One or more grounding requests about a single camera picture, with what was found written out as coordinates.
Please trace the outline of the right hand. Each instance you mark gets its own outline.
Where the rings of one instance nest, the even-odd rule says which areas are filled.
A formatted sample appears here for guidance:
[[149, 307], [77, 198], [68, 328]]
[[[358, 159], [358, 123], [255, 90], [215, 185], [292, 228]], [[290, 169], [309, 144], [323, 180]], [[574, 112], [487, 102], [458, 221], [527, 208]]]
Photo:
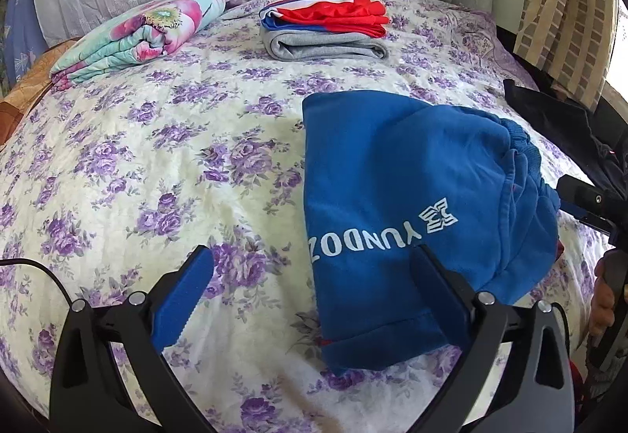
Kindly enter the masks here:
[[589, 333], [593, 337], [601, 336], [607, 328], [614, 324], [614, 292], [604, 279], [607, 259], [598, 261], [595, 268], [595, 285], [591, 300]]

